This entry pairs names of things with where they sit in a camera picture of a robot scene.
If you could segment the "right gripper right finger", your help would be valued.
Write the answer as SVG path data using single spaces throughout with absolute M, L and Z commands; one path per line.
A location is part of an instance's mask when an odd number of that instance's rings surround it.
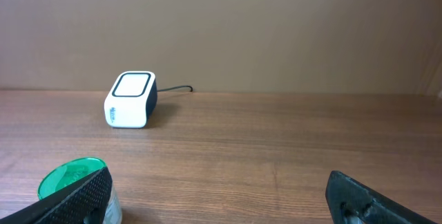
M 334 223 L 435 224 L 340 171 L 332 171 L 325 198 Z

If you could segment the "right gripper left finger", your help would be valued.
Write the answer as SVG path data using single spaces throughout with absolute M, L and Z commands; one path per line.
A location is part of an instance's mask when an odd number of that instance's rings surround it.
M 103 167 L 36 203 L 1 219 L 1 224 L 100 224 L 113 179 Z

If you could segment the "green lidded small jar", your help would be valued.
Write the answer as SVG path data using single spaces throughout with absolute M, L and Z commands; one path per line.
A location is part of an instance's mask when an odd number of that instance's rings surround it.
M 103 167 L 106 167 L 106 163 L 102 159 L 94 157 L 78 158 L 62 164 L 41 181 L 37 190 L 38 198 L 42 200 Z M 115 187 L 112 186 L 103 224 L 121 223 L 122 208 Z

